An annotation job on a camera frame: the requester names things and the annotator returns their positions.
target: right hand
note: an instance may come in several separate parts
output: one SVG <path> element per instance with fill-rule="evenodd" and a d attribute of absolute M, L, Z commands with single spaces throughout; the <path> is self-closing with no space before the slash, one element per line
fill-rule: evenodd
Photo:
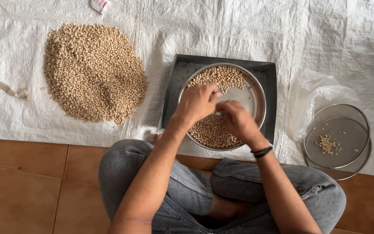
<path fill-rule="evenodd" d="M 259 131 L 251 114 L 238 101 L 225 101 L 216 104 L 216 111 L 222 112 L 226 129 L 253 151 L 269 147 L 269 141 Z"/>

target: plastic bag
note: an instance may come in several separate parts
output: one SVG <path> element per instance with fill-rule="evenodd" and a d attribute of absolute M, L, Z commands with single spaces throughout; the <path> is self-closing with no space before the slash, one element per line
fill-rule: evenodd
<path fill-rule="evenodd" d="M 331 104 L 358 104 L 356 93 L 332 76 L 305 69 L 290 93 L 290 134 L 294 141 L 307 135 L 316 110 Z"/>

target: stainless steel bowl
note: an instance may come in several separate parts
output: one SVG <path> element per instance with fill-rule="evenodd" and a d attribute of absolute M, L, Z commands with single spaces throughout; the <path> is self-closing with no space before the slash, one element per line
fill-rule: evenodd
<path fill-rule="evenodd" d="M 239 101 L 243 107 L 245 107 L 250 114 L 252 115 L 253 119 L 261 128 L 263 125 L 263 121 L 265 120 L 265 114 L 266 114 L 266 100 L 265 100 L 265 93 L 263 92 L 261 84 L 258 82 L 258 80 L 246 69 L 243 67 L 237 66 L 235 64 L 231 63 L 214 63 L 210 64 L 208 66 L 202 67 L 201 69 L 197 70 L 195 73 L 193 73 L 190 78 L 184 83 L 183 88 L 181 88 L 180 94 L 178 96 L 178 103 L 180 102 L 180 99 L 183 95 L 183 92 L 186 90 L 188 84 L 190 81 L 199 73 L 203 72 L 206 69 L 212 68 L 212 67 L 218 67 L 218 66 L 230 66 L 230 67 L 235 67 L 238 69 L 243 77 L 245 78 L 244 83 L 246 84 L 246 87 L 244 89 L 239 89 L 237 87 L 230 88 L 227 93 L 219 98 L 219 101 L 226 101 L 226 100 L 237 100 Z M 234 150 L 237 149 L 245 143 L 240 143 L 237 145 L 232 145 L 229 147 L 223 147 L 223 148 L 218 148 L 218 147 L 211 147 L 204 145 L 200 143 L 200 141 L 197 141 L 190 133 L 187 133 L 187 136 L 194 141 L 196 144 L 199 146 L 206 148 L 208 150 L 214 150 L 214 151 L 228 151 L 228 150 Z"/>

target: left hand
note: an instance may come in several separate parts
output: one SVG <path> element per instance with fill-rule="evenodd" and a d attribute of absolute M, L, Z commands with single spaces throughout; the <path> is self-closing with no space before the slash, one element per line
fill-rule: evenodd
<path fill-rule="evenodd" d="M 220 96 L 216 83 L 195 84 L 184 91 L 173 116 L 188 120 L 193 126 L 195 122 L 214 112 Z"/>

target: black bracelet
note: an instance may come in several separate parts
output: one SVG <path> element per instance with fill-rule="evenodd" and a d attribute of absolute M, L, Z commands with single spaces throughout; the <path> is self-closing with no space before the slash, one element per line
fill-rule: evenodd
<path fill-rule="evenodd" d="M 251 153 L 258 159 L 258 158 L 261 158 L 261 157 L 267 155 L 269 153 L 269 151 L 271 151 L 271 150 L 272 150 L 272 146 L 270 146 L 266 149 L 263 149 L 263 150 L 256 151 L 256 152 L 251 151 Z"/>

